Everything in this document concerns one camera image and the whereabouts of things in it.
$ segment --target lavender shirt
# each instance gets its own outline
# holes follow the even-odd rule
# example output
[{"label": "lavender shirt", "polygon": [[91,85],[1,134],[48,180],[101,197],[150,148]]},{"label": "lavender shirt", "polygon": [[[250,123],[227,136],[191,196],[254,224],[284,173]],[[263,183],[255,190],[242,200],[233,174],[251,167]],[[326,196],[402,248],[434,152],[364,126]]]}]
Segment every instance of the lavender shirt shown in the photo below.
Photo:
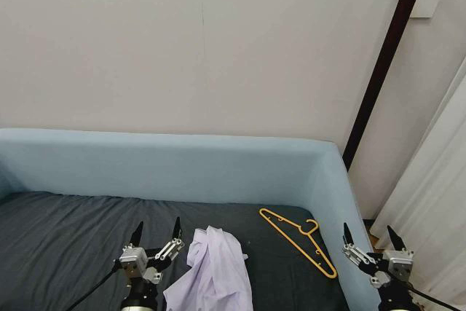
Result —
[{"label": "lavender shirt", "polygon": [[252,311],[245,257],[228,232],[196,229],[186,261],[191,269],[163,292],[167,311]]}]

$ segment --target light blue headboard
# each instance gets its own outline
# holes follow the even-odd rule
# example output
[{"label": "light blue headboard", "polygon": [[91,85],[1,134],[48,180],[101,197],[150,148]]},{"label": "light blue headboard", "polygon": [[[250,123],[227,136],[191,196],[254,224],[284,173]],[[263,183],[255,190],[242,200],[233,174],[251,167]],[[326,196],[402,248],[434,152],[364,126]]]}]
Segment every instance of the light blue headboard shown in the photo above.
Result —
[{"label": "light blue headboard", "polygon": [[0,129],[0,196],[20,191],[303,207],[320,224],[350,309],[372,311],[380,303],[341,252],[344,222],[363,250],[371,248],[333,143]]}]

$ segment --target plastic hanger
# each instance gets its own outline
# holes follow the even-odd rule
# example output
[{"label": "plastic hanger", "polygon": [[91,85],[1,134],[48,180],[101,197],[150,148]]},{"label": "plastic hanger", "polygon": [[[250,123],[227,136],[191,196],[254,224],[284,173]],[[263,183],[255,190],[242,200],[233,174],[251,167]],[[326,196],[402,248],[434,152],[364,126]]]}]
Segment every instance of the plastic hanger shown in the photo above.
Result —
[{"label": "plastic hanger", "polygon": [[[335,278],[337,276],[335,267],[333,267],[332,263],[328,260],[327,256],[324,254],[322,249],[320,249],[319,245],[315,242],[314,238],[312,238],[312,233],[315,232],[319,228],[319,224],[317,223],[316,220],[307,219],[306,222],[312,222],[314,224],[314,227],[311,228],[308,232],[304,232],[300,225],[292,222],[291,220],[288,220],[287,218],[284,218],[281,215],[278,215],[277,213],[274,213],[273,211],[271,211],[271,210],[269,210],[267,208],[261,208],[259,210],[259,214],[261,214],[261,216],[264,219],[266,219],[266,221],[269,224],[271,224],[283,237],[285,237],[288,241],[290,241],[290,243],[292,245],[294,245],[296,249],[298,249],[304,256],[306,256],[306,258],[310,262],[312,262],[326,277]],[[295,226],[299,230],[299,233],[301,233],[302,235],[307,236],[311,240],[312,244],[315,247],[315,253],[317,255],[322,256],[322,258],[325,260],[328,267],[330,268],[331,273],[328,273],[327,271],[325,271],[322,268],[320,262],[316,262],[313,258],[311,258],[298,244],[295,243],[294,240],[292,240],[286,233],[284,233],[284,231],[282,231],[281,228],[279,228],[276,224],[274,224],[274,222],[271,220],[271,217],[269,215],[275,216],[278,219],[278,221],[284,221],[284,222],[286,222],[286,223],[288,223],[288,224],[290,224],[292,226]]]}]

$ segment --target white wall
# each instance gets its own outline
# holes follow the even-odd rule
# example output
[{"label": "white wall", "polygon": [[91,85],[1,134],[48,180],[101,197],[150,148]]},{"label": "white wall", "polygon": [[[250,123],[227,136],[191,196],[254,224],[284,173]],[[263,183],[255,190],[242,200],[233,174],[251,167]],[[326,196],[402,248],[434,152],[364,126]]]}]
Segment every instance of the white wall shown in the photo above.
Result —
[{"label": "white wall", "polygon": [[344,148],[396,0],[0,0],[0,127]]},{"label": "white wall", "polygon": [[465,0],[409,20],[349,172],[363,217],[395,188],[465,55]]}]

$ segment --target dark gray mattress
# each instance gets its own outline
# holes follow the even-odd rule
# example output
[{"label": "dark gray mattress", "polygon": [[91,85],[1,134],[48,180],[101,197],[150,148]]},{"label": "dark gray mattress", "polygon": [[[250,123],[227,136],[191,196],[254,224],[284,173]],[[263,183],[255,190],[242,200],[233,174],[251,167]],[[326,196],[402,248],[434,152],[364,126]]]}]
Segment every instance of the dark gray mattress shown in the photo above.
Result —
[{"label": "dark gray mattress", "polygon": [[[232,233],[249,255],[246,267],[255,310],[348,310],[338,279],[317,271],[262,219],[259,208],[45,192],[11,194],[0,200],[0,310],[64,310],[111,269],[112,259],[120,255],[139,221],[144,221],[141,245],[156,248],[170,238],[176,216],[181,217],[186,247],[165,271],[159,298],[189,269],[186,255],[194,229],[211,225]],[[302,208],[267,208],[296,223],[311,218]],[[281,227],[301,247],[314,251],[296,229]],[[324,248],[319,234],[316,241]],[[75,310],[119,310],[129,291],[125,286],[125,277],[118,272]]]}]

